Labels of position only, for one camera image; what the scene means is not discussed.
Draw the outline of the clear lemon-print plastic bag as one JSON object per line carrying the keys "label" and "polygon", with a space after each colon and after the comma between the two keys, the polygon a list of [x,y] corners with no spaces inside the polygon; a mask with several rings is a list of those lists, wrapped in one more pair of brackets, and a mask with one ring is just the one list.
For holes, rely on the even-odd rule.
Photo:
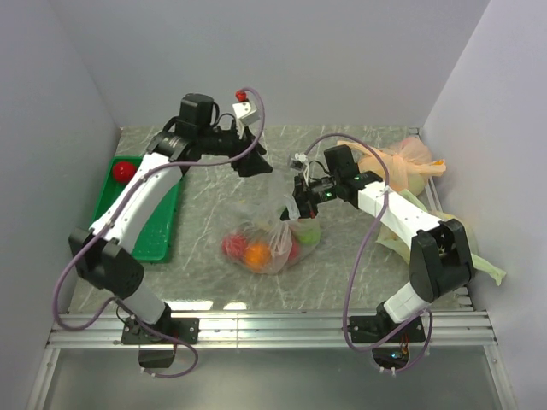
{"label": "clear lemon-print plastic bag", "polygon": [[256,274],[277,274],[297,264],[311,254],[319,245],[300,245],[300,255],[293,262],[287,258],[291,250],[291,237],[298,227],[300,217],[294,198],[291,196],[289,185],[282,173],[275,171],[266,176],[265,190],[257,192],[249,200],[241,199],[232,202],[223,212],[220,228],[221,240],[230,233],[239,233],[246,237],[247,247],[253,242],[266,243],[271,252],[270,262],[258,272],[251,271],[243,261],[234,260],[222,254],[231,262],[240,265]]}

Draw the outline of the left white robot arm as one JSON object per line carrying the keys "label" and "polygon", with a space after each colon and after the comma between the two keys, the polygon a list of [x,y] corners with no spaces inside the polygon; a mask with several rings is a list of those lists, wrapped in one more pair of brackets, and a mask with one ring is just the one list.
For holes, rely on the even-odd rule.
{"label": "left white robot arm", "polygon": [[230,165],[241,178],[271,173],[259,140],[265,108],[259,93],[244,87],[236,93],[231,125],[221,128],[221,113],[213,97],[185,95],[178,115],[149,142],[135,175],[114,203],[86,229],[76,229],[68,241],[69,265],[94,288],[108,290],[112,301],[140,324],[152,343],[174,335],[170,306],[144,283],[144,267],[132,251],[144,226],[164,196],[193,167],[206,167],[205,155],[217,165]]}

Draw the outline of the light green fake fruit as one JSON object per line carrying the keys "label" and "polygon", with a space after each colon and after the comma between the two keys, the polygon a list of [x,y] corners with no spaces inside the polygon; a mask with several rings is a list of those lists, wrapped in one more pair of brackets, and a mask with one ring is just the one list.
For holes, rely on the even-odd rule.
{"label": "light green fake fruit", "polygon": [[316,246],[321,240],[321,226],[318,220],[300,220],[294,231],[298,242],[303,246]]}

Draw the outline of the orange fake persimmon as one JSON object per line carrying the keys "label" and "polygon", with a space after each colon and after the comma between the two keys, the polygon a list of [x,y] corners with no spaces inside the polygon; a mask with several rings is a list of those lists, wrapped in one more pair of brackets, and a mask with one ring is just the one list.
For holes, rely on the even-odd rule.
{"label": "orange fake persimmon", "polygon": [[270,260],[270,248],[264,242],[250,243],[244,252],[244,264],[254,272],[261,271]]}

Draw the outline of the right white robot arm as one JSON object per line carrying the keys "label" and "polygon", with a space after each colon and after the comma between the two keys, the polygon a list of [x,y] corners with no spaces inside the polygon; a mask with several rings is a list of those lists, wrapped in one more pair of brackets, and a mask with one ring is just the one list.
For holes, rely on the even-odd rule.
{"label": "right white robot arm", "polygon": [[361,172],[348,146],[327,149],[324,156],[327,173],[321,179],[305,177],[306,155],[291,162],[298,171],[292,195],[301,217],[313,219],[320,204],[340,199],[373,216],[409,249],[408,283],[379,305],[373,319],[373,334],[395,341],[407,320],[471,281],[475,270],[467,233],[458,220],[441,220],[403,198],[386,176]]}

